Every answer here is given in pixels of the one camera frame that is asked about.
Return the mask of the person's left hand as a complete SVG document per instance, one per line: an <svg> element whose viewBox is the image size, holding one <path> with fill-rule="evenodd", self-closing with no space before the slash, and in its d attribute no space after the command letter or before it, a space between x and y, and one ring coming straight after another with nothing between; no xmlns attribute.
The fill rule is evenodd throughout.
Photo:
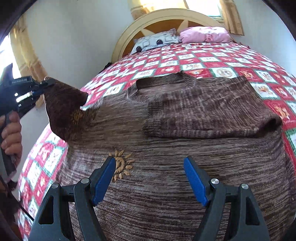
<svg viewBox="0 0 296 241"><path fill-rule="evenodd" d="M22 125L20 123L19 115L15 111L10 113L9 120L10 123L8 123L1 132L1 137L3 138L1 148L8 156L15 157L15 165L17 167L21 161L23 153L21 135Z"/></svg>

